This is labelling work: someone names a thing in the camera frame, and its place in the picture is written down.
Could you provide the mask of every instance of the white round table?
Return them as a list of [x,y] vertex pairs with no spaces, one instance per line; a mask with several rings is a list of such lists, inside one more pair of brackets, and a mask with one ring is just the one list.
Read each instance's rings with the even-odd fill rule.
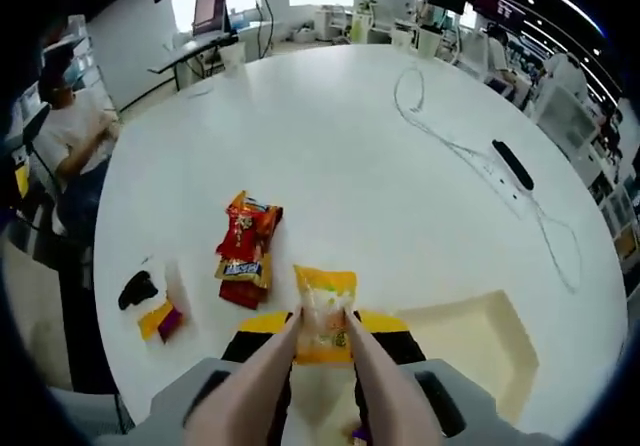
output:
[[[539,204],[574,230],[583,264],[576,294],[562,284],[535,216],[517,217],[464,161],[400,117],[393,88],[413,64],[426,78],[422,120],[487,154],[491,140],[508,143]],[[415,94],[403,93],[412,94],[407,107]],[[102,193],[94,279],[102,341],[134,421],[201,358],[219,357],[255,314],[219,299],[214,278],[224,209],[241,189],[285,211],[275,284],[259,312],[298,303],[294,263],[355,271],[356,307],[378,311],[503,289],[540,362],[521,430],[563,438],[607,384],[627,327],[622,275],[569,162],[516,108],[450,65],[351,45],[215,76],[125,128]],[[575,248],[563,245],[556,256],[577,281]],[[166,345],[145,343],[136,322],[149,302],[121,312],[117,298],[140,269],[162,289],[172,259],[191,320]]]

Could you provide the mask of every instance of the white cable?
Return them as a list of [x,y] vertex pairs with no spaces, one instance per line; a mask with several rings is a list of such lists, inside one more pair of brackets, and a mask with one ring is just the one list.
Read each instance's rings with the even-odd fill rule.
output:
[[[469,160],[469,158],[467,156],[465,156],[463,153],[467,153],[470,156],[476,156],[479,158],[482,158],[484,161],[486,161],[487,163],[495,163],[495,161],[493,160],[493,158],[489,157],[488,155],[481,153],[480,151],[476,151],[474,149],[465,147],[465,146],[461,146],[453,141],[449,141],[448,139],[445,139],[444,137],[440,136],[438,133],[436,133],[433,129],[431,129],[429,126],[427,126],[426,124],[422,123],[421,121],[419,121],[417,118],[413,118],[411,117],[406,111],[404,111],[402,109],[402,107],[400,106],[400,103],[398,101],[398,89],[400,87],[400,83],[402,82],[402,79],[409,73],[414,72],[416,73],[419,77],[420,77],[420,100],[418,101],[418,103],[412,107],[409,108],[409,111],[412,113],[419,113],[420,111],[422,111],[422,107],[424,106],[424,100],[425,100],[425,89],[424,89],[424,75],[422,74],[422,71],[420,71],[416,66],[411,66],[407,69],[405,69],[400,76],[398,77],[398,80],[396,81],[395,87],[393,89],[393,100],[394,100],[394,104],[396,109],[398,110],[398,112],[400,113],[400,116],[402,116],[402,119],[404,119],[408,124],[410,124],[411,126],[419,129],[420,131],[426,133],[427,135],[431,136],[432,138],[434,138],[436,141],[438,141],[439,143],[441,143],[442,145],[444,145],[445,147],[447,147],[453,154],[455,154],[456,156],[458,156],[460,159],[462,159],[465,163],[467,163],[485,182],[488,182],[487,178],[478,170],[478,168],[476,167],[475,164],[473,164],[472,161]],[[542,232],[542,236],[544,238],[544,242],[547,245],[547,249],[549,251],[549,255],[551,256],[551,260],[553,261],[553,265],[556,269],[556,271],[558,272],[558,276],[560,277],[560,280],[562,281],[562,283],[564,284],[565,288],[567,288],[567,291],[569,291],[571,294],[575,294],[578,290],[578,287],[571,284],[571,282],[568,280],[567,275],[564,273],[564,271],[562,271],[562,268],[560,267],[560,264],[558,263],[558,260],[556,258],[555,253],[553,252],[553,248],[551,247],[551,242],[549,241],[549,238],[547,236],[547,231],[545,229],[544,226],[544,221],[548,221],[550,223],[555,223],[559,226],[562,226],[563,228],[567,229],[570,233],[571,233],[571,237],[573,238],[573,241],[575,243],[576,246],[576,252],[578,253],[578,259],[579,259],[579,263],[580,263],[580,278],[578,280],[578,285],[580,285],[582,283],[582,255],[580,254],[580,245],[578,244],[578,239],[576,237],[575,232],[573,231],[573,229],[571,229],[571,227],[569,225],[567,225],[566,223],[563,223],[562,221],[559,221],[557,219],[554,219],[552,217],[550,217],[540,206],[540,204],[538,204],[538,202],[533,198],[533,196],[531,194],[527,194],[526,196],[529,197],[529,199],[531,200],[533,206],[534,206],[534,211],[535,211],[535,215],[536,215],[536,220],[538,222],[538,226],[540,227],[540,231]]]

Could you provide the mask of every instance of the white t-shirt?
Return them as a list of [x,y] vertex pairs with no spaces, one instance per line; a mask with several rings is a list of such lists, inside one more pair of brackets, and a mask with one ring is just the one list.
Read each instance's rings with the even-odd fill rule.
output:
[[[91,91],[86,89],[75,93],[75,101],[71,106],[51,110],[33,145],[52,173],[55,174],[71,150],[87,138],[99,114]],[[113,146],[112,140],[103,141],[82,168],[81,174],[91,171],[108,158]]]
[[582,68],[576,68],[569,62],[564,53],[557,53],[544,62],[544,69],[550,78],[556,80],[560,86],[573,94],[580,102],[589,96],[587,78]]
[[507,54],[496,38],[489,38],[489,71],[508,71]]

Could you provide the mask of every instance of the floor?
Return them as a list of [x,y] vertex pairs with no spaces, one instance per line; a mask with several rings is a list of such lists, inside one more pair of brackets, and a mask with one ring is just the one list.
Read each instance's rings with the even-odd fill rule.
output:
[[[275,44],[271,54],[287,54],[329,45],[330,43],[323,42],[283,42]],[[122,122],[126,126],[128,122],[175,93],[174,81],[164,83],[122,111]],[[82,288],[67,287],[67,283],[76,282],[73,278],[64,279],[65,288],[60,287],[60,277],[68,278],[73,275],[73,267],[67,267],[59,274],[58,271],[34,261],[33,254],[25,254],[11,241],[5,240],[3,243],[0,245],[0,256],[4,263],[7,296],[25,348],[43,380],[49,386],[66,390],[100,393],[106,389],[109,392],[113,385],[109,372],[104,371],[102,364],[105,361],[101,358],[104,352],[101,351],[99,332],[95,330],[95,309],[91,293]],[[63,308],[63,303],[73,306]],[[76,323],[89,323],[88,329],[93,331],[84,331],[86,327],[77,328]],[[98,337],[87,340],[92,335]],[[77,367],[70,366],[70,363],[76,366],[78,362],[86,365],[79,372]]]

